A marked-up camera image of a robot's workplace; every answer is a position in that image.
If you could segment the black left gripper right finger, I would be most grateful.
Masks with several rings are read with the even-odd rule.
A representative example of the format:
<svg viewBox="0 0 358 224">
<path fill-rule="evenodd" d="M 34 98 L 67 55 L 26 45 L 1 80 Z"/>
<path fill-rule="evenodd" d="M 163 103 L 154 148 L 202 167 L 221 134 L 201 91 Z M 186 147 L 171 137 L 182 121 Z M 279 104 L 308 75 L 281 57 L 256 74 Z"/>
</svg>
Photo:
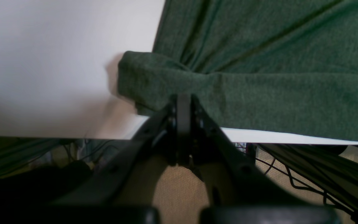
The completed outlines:
<svg viewBox="0 0 358 224">
<path fill-rule="evenodd" d="M 193 164 L 205 183 L 210 206 L 201 224 L 340 224 L 337 213 L 288 193 L 236 149 L 191 96 Z"/>
</svg>

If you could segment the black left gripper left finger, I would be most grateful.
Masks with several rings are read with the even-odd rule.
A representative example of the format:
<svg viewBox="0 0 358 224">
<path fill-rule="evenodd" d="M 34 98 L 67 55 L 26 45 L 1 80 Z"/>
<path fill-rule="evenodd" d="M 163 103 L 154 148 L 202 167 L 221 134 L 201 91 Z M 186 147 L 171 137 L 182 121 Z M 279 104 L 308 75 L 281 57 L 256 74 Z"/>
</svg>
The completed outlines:
<svg viewBox="0 0 358 224">
<path fill-rule="evenodd" d="M 4 224 L 159 224 L 152 206 L 167 166 L 188 165 L 190 95 L 174 95 L 95 176 L 51 203 L 13 207 Z"/>
</svg>

